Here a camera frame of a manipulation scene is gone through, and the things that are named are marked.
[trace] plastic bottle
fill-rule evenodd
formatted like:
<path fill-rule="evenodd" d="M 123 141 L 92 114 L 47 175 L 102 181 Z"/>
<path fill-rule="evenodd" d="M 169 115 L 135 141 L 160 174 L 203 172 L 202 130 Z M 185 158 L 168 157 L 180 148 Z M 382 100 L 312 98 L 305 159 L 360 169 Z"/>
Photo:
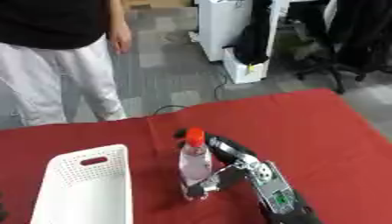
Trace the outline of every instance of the plastic bottle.
<path fill-rule="evenodd" d="M 185 145 L 179 156 L 179 171 L 185 198 L 192 200 L 186 196 L 186 188 L 208 178 L 212 173 L 211 152 L 206 146 L 205 133 L 202 129 L 193 128 L 187 131 Z"/>

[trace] table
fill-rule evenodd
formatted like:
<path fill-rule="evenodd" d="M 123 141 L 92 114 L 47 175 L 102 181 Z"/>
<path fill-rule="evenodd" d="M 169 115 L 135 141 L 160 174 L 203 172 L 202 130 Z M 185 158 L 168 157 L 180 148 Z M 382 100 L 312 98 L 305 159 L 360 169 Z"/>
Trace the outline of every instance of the table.
<path fill-rule="evenodd" d="M 119 122 L 0 131 L 0 191 L 6 224 L 28 223 L 47 162 L 58 154 L 126 144 L 136 224 L 265 223 L 248 183 L 187 203 L 179 190 L 172 132 L 198 126 L 275 161 L 333 224 L 392 220 L 392 147 L 336 94 L 324 89 L 257 96 Z"/>

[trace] cable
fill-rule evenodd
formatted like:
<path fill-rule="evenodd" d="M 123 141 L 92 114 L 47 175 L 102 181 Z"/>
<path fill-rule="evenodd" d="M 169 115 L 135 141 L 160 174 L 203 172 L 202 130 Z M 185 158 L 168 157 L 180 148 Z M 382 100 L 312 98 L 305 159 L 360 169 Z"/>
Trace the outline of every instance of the cable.
<path fill-rule="evenodd" d="M 225 80 L 224 80 L 221 84 L 219 84 L 219 85 L 213 90 L 213 98 L 214 98 L 217 102 L 221 101 L 220 97 L 218 96 L 218 90 L 221 89 L 221 88 L 223 88 L 224 86 L 226 86 L 226 84 L 228 84 L 228 76 L 225 75 L 225 74 L 223 74 L 222 76 L 224 77 Z M 180 105 L 166 105 L 166 106 L 163 106 L 163 107 L 161 107 L 161 108 L 158 108 L 152 115 L 155 116 L 155 115 L 157 115 L 161 110 L 169 109 L 169 108 L 181 108 L 181 109 L 186 109 L 186 108 L 188 108 L 188 107 L 186 107 L 186 106 L 180 106 Z"/>
<path fill-rule="evenodd" d="M 225 80 L 224 80 L 219 86 L 217 86 L 217 87 L 213 90 L 213 98 L 214 98 L 217 102 L 221 101 L 220 97 L 218 96 L 218 90 L 221 89 L 221 88 L 223 88 L 224 86 L 226 86 L 226 84 L 228 84 L 228 77 L 227 77 L 225 74 L 223 74 L 222 76 L 225 78 Z"/>
<path fill-rule="evenodd" d="M 163 107 L 157 109 L 157 110 L 154 112 L 154 114 L 152 114 L 152 115 L 155 116 L 155 115 L 157 115 L 161 110 L 169 109 L 169 108 L 181 108 L 181 109 L 186 109 L 187 107 L 185 107 L 185 106 L 180 106 L 180 105 L 166 105 L 166 106 L 163 106 Z"/>

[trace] basket handle hole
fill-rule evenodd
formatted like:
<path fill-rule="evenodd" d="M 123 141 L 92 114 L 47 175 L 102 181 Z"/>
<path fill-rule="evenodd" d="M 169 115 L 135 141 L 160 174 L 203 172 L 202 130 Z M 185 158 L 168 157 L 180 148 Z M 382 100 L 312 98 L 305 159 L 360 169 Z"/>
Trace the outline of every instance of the basket handle hole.
<path fill-rule="evenodd" d="M 95 157 L 95 158 L 90 158 L 86 159 L 80 162 L 81 165 L 96 165 L 100 163 L 105 163 L 107 162 L 108 159 L 106 157 Z"/>

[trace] red bottle cap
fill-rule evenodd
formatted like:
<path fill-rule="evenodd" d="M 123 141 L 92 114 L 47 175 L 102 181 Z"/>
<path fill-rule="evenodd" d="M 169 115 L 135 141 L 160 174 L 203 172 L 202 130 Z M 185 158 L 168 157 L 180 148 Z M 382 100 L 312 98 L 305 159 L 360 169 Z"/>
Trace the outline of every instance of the red bottle cap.
<path fill-rule="evenodd" d="M 201 147 L 205 141 L 204 130 L 191 128 L 186 132 L 185 140 L 192 147 Z"/>

